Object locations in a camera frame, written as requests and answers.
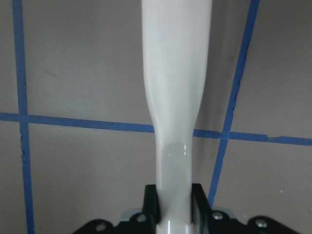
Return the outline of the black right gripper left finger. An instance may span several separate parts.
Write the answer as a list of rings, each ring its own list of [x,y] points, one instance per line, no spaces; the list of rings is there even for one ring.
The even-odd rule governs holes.
[[[155,184],[149,184],[145,186],[144,212],[150,214],[153,217],[154,223],[160,222],[160,205]]]

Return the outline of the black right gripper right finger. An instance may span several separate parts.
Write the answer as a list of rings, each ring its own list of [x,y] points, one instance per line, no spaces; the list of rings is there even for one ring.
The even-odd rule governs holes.
[[[191,200],[192,223],[205,224],[209,213],[209,203],[201,184],[192,184]]]

